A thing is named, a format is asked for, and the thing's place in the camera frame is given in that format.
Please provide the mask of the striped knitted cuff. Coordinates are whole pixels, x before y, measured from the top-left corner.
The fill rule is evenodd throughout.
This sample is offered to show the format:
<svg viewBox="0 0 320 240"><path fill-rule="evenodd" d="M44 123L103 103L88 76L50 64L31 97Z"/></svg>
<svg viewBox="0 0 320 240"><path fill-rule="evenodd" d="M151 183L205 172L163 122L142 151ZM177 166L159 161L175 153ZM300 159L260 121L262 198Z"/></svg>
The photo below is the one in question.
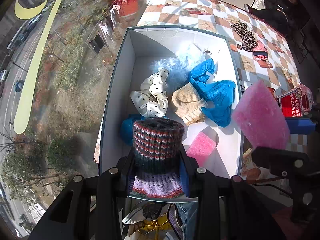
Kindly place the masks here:
<svg viewBox="0 0 320 240"><path fill-rule="evenodd" d="M132 130L136 164L132 191L152 199L181 196L179 151L184 126L171 119L148 118L135 121Z"/></svg>

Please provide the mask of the leopard print scrunchie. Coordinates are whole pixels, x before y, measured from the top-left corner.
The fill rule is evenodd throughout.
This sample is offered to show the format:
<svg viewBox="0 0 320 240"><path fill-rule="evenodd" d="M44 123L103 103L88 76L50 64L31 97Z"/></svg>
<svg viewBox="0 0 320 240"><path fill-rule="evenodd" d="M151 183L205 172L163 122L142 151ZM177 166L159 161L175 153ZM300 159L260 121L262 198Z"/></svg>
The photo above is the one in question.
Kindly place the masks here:
<svg viewBox="0 0 320 240"><path fill-rule="evenodd" d="M255 34L251 32L245 22L238 21L231 25L231 28L240 36L242 48L245 51L253 52L253 49L258 46L258 41Z"/></svg>

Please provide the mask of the white polka dot scrunchie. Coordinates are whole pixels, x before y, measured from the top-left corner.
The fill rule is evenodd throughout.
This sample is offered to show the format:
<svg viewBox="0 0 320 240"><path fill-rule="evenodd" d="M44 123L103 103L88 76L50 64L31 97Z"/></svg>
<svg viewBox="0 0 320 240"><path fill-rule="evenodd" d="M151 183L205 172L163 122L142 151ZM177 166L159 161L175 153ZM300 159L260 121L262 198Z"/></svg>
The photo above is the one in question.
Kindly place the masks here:
<svg viewBox="0 0 320 240"><path fill-rule="evenodd" d="M130 98L137 111L145 118L164 117L168 109L167 84L169 76L167 69L146 78L140 85L140 90L130 93Z"/></svg>

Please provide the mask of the fluffy light blue plush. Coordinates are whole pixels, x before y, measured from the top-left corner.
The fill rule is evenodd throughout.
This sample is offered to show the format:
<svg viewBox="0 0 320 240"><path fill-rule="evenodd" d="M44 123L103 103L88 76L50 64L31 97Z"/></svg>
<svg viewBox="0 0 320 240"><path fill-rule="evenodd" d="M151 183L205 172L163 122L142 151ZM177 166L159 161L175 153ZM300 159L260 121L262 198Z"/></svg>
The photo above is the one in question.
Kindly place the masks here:
<svg viewBox="0 0 320 240"><path fill-rule="evenodd" d="M175 57L153 61L149 68L153 73L163 69L169 71L165 87L167 93L172 94L187 83L190 71L199 63L210 59L211 54L210 49L203 49L198 44L192 43L183 46Z"/></svg>

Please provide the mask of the pink and navy sock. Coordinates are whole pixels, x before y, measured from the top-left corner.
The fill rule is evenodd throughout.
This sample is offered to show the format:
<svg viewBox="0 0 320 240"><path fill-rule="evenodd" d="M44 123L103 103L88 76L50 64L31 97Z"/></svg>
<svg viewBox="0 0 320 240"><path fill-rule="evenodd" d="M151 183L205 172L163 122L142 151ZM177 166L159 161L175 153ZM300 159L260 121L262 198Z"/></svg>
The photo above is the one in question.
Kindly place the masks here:
<svg viewBox="0 0 320 240"><path fill-rule="evenodd" d="M253 56L256 60L267 61L268 52L261 41L258 41L258 45L253 48Z"/></svg>

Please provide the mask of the red patterned carton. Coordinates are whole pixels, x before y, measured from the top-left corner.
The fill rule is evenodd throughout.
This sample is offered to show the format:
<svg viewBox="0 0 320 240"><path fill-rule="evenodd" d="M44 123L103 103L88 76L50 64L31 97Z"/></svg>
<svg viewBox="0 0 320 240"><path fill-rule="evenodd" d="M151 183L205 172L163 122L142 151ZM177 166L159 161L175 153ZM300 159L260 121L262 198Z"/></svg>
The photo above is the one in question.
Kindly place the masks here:
<svg viewBox="0 0 320 240"><path fill-rule="evenodd" d="M286 118L299 118L313 107L313 95L305 85L291 89L277 97L277 103Z"/></svg>

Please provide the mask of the small pink sponge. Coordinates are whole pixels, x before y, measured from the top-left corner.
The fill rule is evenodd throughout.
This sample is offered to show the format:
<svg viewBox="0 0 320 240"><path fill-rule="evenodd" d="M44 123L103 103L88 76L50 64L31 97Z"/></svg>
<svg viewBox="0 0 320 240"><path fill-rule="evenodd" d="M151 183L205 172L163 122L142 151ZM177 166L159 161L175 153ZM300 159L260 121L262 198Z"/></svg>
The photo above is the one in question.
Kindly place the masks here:
<svg viewBox="0 0 320 240"><path fill-rule="evenodd" d="M215 149L216 142L200 132L187 149L186 154L194 158L197 164L202 167Z"/></svg>

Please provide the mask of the checkered tablecloth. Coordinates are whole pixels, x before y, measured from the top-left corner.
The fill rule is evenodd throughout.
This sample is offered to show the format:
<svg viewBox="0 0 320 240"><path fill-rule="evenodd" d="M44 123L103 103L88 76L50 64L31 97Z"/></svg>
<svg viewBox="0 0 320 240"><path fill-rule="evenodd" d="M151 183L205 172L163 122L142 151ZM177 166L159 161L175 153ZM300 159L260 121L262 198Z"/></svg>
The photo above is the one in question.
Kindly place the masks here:
<svg viewBox="0 0 320 240"><path fill-rule="evenodd" d="M231 25L241 21L268 52L268 60L256 60L242 48ZM177 24L211 31L229 42L240 81L263 81L277 97L300 85L300 79L285 38L264 21L220 0L151 0L138 25Z"/></svg>

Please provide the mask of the blue cloth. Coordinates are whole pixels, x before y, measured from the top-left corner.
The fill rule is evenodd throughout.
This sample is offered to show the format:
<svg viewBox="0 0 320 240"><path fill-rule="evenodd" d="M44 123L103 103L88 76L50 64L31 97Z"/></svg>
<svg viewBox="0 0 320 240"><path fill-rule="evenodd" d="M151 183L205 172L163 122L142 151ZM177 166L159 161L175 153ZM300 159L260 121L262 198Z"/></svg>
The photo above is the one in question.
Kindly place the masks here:
<svg viewBox="0 0 320 240"><path fill-rule="evenodd" d="M206 100L208 106L207 108L202 108L202 111L205 114L205 119L209 119L217 124L217 126L225 128L231 122L231 106L234 103L234 90L236 88L236 84L232 80L210 82L209 78L215 73L215 71L214 60L207 59L199 63L194 69L190 71L187 83L190 82L197 90L200 97ZM170 109L174 112L171 100L172 94L167 93L167 97L167 111ZM144 119L146 118L140 115L140 113L138 112L137 114L130 115L122 122L120 127L120 137L125 143L127 143L128 145L132 144L133 123L137 120Z"/></svg>

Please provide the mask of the beige knitted sock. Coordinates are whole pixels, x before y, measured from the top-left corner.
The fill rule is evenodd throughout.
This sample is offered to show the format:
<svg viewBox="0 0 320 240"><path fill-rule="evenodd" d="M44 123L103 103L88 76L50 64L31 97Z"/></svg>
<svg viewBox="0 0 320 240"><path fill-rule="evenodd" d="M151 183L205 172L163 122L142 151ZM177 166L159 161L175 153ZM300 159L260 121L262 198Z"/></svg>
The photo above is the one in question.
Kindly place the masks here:
<svg viewBox="0 0 320 240"><path fill-rule="evenodd" d="M207 108L208 104L206 100L200 97L190 82L174 91L171 100L174 113L178 115L187 126L204 122L205 114L202 108Z"/></svg>

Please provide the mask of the seated person in black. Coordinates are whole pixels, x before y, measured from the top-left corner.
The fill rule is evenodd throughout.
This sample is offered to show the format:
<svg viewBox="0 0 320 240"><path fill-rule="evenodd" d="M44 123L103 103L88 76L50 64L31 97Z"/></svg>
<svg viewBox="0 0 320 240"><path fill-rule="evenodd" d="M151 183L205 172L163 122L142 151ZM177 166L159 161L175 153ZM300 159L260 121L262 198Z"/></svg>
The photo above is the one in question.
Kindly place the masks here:
<svg viewBox="0 0 320 240"><path fill-rule="evenodd" d="M282 35L301 30L310 15L299 0L264 0L265 9L254 9L245 4L246 12L262 19Z"/></svg>

